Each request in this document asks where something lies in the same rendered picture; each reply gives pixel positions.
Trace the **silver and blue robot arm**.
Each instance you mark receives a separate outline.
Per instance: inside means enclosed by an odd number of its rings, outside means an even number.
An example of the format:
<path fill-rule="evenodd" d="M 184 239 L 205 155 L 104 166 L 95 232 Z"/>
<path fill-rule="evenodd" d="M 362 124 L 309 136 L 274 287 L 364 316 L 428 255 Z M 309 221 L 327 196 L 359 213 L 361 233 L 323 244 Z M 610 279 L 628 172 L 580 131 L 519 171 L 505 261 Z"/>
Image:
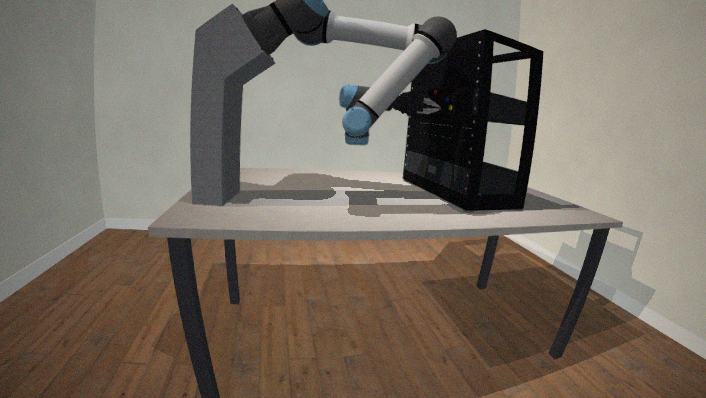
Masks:
<path fill-rule="evenodd" d="M 341 88 L 340 106 L 349 109 L 342 119 L 346 144 L 367 145 L 369 126 L 427 64 L 442 60 L 457 39 L 455 26 L 444 17 L 432 17 L 423 25 L 402 26 L 337 16 L 323 0 L 276 0 L 246 12 L 242 18 L 267 55 L 291 34 L 308 46 L 339 40 L 403 50 L 371 87 Z"/>

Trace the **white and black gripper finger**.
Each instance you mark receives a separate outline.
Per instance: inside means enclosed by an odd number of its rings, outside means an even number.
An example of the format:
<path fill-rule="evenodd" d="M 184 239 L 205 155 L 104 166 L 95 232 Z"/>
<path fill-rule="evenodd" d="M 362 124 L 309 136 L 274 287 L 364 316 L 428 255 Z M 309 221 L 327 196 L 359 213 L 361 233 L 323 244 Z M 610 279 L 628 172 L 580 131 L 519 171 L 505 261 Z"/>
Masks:
<path fill-rule="evenodd" d="M 431 101 L 431 102 L 427 102 L 427 101 Z M 433 107 L 436 107 L 436 108 L 441 108 L 436 102 L 432 101 L 431 99 L 429 99 L 425 96 L 424 96 L 424 103 L 427 105 L 431 105 Z"/>
<path fill-rule="evenodd" d="M 427 115 L 427 114 L 433 113 L 434 111 L 436 112 L 436 111 L 440 110 L 441 108 L 427 108 L 427 109 L 429 109 L 429 110 L 424 110 L 424 109 L 426 109 L 426 108 L 423 108 L 423 112 L 418 112 L 418 113 L 422 113 L 422 114 L 413 114 L 413 113 L 411 113 L 411 114 L 407 114 L 407 116 L 411 116 L 411 117 L 420 117 L 420 116 L 422 116 L 422 115 Z"/>

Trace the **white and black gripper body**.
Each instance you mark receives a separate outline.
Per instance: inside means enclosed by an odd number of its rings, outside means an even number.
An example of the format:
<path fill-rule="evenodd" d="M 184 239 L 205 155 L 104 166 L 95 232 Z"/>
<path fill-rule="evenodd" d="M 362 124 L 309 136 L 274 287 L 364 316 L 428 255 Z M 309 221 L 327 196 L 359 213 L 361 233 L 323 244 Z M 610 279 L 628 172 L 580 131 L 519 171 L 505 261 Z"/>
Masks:
<path fill-rule="evenodd" d="M 407 98 L 407 96 L 410 96 L 410 98 Z M 401 100 L 407 101 L 407 102 L 401 102 Z M 397 107 L 399 107 L 399 111 L 401 111 L 402 114 L 404 114 L 404 113 L 416 114 L 414 111 L 423 112 L 423 105 L 424 105 L 424 94 L 415 93 L 415 92 L 403 92 L 402 94 L 400 94 L 400 96 L 398 96 L 398 99 L 396 98 L 394 100 L 394 102 L 385 111 L 390 111 L 393 106 L 397 106 Z M 407 107 L 407 108 L 405 108 L 405 107 Z"/>

